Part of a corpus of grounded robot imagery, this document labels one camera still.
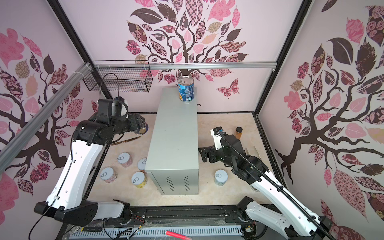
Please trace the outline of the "dark label tin can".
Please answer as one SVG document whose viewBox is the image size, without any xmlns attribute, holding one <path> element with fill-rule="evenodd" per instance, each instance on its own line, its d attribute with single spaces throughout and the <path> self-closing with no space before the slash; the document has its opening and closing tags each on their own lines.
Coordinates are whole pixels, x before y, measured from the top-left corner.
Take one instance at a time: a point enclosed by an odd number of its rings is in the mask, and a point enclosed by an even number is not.
<svg viewBox="0 0 384 240">
<path fill-rule="evenodd" d="M 148 130 L 149 130 L 149 125 L 147 124 L 147 122 L 145 122 L 144 126 L 139 129 L 139 134 L 144 135 L 148 132 Z"/>
</svg>

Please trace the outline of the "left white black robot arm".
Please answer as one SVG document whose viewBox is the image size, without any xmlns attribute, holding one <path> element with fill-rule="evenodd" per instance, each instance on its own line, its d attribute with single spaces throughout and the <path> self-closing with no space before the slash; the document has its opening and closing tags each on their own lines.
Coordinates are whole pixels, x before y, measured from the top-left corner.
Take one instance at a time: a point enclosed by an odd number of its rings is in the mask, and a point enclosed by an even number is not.
<svg viewBox="0 0 384 240">
<path fill-rule="evenodd" d="M 70 144 L 70 154 L 57 184 L 44 202 L 35 205 L 34 212 L 56 221 L 85 227 L 95 220 L 131 220 L 130 204 L 119 200 L 94 202 L 87 200 L 86 191 L 94 182 L 101 160 L 116 135 L 133 132 L 143 135 L 148 131 L 140 114 L 107 117 L 94 114 L 76 127 Z"/>
</svg>

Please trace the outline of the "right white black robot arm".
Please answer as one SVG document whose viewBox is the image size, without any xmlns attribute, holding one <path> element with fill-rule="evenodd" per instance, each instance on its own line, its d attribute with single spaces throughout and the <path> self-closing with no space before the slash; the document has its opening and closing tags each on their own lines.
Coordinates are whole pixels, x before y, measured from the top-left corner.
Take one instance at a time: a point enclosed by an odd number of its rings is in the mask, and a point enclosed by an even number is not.
<svg viewBox="0 0 384 240">
<path fill-rule="evenodd" d="M 334 239 L 332 221 L 309 210 L 297 200 L 272 174 L 259 157 L 246 154 L 234 135 L 212 130 L 214 145 L 199 148 L 204 162 L 222 162 L 232 173 L 256 189 L 277 208 L 271 210 L 255 200 L 244 197 L 238 204 L 243 222 L 256 221 L 279 233 L 287 240 Z"/>
</svg>

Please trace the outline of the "blue label tin can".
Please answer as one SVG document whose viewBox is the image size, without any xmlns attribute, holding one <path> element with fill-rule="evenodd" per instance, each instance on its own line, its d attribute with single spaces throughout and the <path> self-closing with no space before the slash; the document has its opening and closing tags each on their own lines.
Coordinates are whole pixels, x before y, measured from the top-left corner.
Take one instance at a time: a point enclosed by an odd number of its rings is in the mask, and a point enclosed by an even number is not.
<svg viewBox="0 0 384 240">
<path fill-rule="evenodd" d="M 190 102 L 194 99 L 194 79 L 189 76 L 178 78 L 179 98 L 183 102 Z"/>
</svg>

